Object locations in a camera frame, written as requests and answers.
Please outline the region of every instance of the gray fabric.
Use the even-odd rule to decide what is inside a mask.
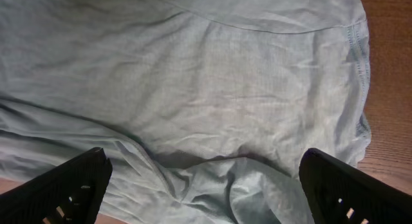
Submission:
[[[299,161],[370,130],[360,0],[0,0],[0,175],[95,146],[129,223],[312,223]]]

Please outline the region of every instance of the cloth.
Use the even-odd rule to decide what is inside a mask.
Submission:
[[[128,223],[313,223],[310,147],[370,142],[360,0],[0,0],[0,175],[91,147]]]

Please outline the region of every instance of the wood grain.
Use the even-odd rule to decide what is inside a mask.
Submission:
[[[370,29],[372,142],[358,168],[412,194],[412,0],[362,0]]]

